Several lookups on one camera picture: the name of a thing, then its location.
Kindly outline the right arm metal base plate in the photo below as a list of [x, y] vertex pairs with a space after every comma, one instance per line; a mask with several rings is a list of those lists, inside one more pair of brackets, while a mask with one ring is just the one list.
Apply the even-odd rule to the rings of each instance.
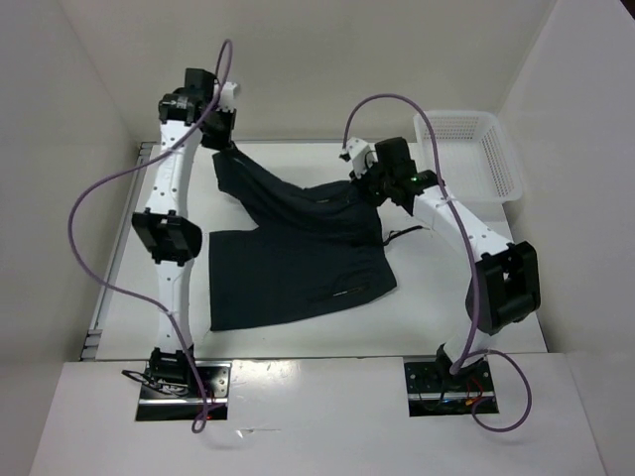
[[447, 377], [433, 357], [403, 361], [410, 417], [498, 414], [489, 364], [481, 359], [457, 376]]

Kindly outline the dark navy shorts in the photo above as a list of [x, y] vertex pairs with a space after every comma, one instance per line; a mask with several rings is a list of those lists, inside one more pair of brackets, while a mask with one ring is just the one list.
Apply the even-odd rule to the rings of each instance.
[[210, 329], [251, 329], [347, 310], [397, 287], [382, 224], [349, 180], [300, 187], [236, 148], [213, 157], [220, 191], [256, 227], [209, 235]]

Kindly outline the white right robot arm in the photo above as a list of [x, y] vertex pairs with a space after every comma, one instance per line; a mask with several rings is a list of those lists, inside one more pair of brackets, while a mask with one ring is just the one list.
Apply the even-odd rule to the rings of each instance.
[[468, 322], [440, 346], [435, 367], [443, 388], [460, 388], [489, 353], [493, 337], [540, 306], [536, 249], [490, 229], [450, 193], [439, 168], [418, 171], [401, 137], [374, 145], [352, 138], [340, 156], [351, 163], [351, 181], [366, 201], [375, 207], [393, 202], [467, 258]]

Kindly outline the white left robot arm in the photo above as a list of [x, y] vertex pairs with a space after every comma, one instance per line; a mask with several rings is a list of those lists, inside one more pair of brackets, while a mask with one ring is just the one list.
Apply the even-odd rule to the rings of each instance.
[[204, 69], [188, 68], [185, 84], [159, 102], [162, 159], [145, 207], [132, 227], [154, 262], [159, 284], [158, 343], [143, 383], [165, 394], [198, 395], [198, 372], [189, 359], [190, 278], [202, 247], [202, 231], [188, 219], [188, 193], [198, 147], [229, 144], [235, 117], [236, 85], [221, 85]]

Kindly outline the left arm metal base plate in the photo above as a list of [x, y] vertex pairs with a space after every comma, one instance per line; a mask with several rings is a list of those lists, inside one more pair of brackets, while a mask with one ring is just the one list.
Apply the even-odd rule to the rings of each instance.
[[[207, 421], [227, 420], [228, 396], [232, 364], [230, 361], [197, 361], [209, 406]], [[165, 382], [151, 383], [143, 373], [127, 371], [141, 384], [135, 421], [193, 420], [202, 411], [202, 396], [196, 385], [169, 386]]]

